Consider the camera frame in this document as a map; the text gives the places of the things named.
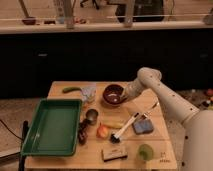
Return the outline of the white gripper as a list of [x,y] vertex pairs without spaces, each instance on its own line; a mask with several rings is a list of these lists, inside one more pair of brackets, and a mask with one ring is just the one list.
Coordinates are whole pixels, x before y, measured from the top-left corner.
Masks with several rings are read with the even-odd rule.
[[138,79],[129,82],[124,88],[121,99],[125,101],[130,101],[138,97],[143,91],[143,86]]

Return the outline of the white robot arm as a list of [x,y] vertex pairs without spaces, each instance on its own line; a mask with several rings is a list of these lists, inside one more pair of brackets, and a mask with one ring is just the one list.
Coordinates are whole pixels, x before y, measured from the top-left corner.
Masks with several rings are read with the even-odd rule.
[[162,108],[185,128],[181,171],[213,171],[213,110],[200,110],[161,82],[159,70],[142,67],[122,99],[131,101],[151,89]]

